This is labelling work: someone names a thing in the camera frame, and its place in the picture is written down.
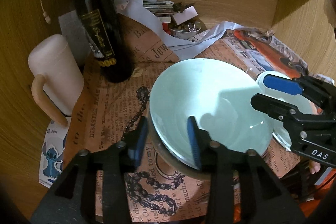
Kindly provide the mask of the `person right hand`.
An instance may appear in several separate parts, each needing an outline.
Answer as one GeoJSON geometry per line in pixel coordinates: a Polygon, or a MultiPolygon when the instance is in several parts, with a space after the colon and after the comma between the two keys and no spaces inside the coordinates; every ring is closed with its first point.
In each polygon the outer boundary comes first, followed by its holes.
{"type": "Polygon", "coordinates": [[[321,169],[321,165],[319,162],[312,161],[312,160],[309,161],[309,170],[311,174],[318,173],[320,169],[321,169]]]}

